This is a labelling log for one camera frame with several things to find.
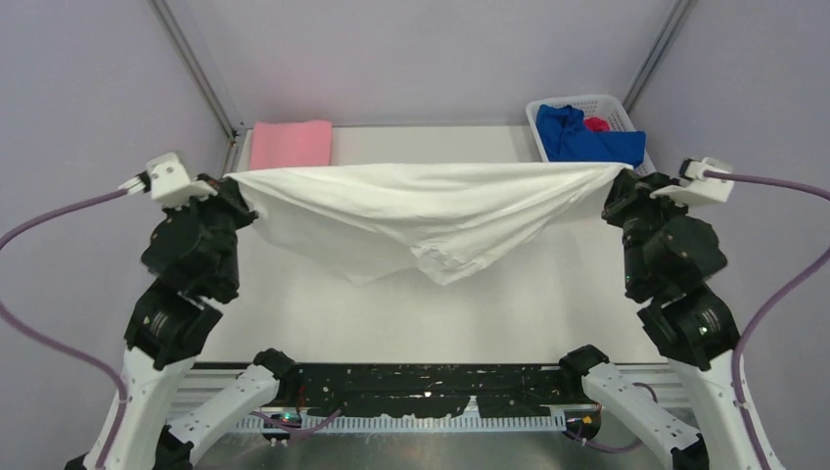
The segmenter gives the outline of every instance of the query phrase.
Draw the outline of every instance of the white towel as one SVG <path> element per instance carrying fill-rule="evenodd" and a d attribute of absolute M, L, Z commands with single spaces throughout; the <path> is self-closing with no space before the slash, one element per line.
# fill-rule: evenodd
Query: white towel
<path fill-rule="evenodd" d="M 229 176 L 273 245 L 356 284 L 417 267 L 445 285 L 532 239 L 626 167 L 367 164 Z"/>

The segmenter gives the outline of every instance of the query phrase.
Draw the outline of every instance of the blue cloth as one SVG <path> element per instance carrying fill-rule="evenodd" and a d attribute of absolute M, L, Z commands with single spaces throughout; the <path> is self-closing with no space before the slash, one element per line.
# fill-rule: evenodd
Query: blue cloth
<path fill-rule="evenodd" d="M 548 161 L 643 163 L 645 132 L 592 132 L 584 119 L 585 113 L 573 106 L 539 107 L 536 128 Z"/>

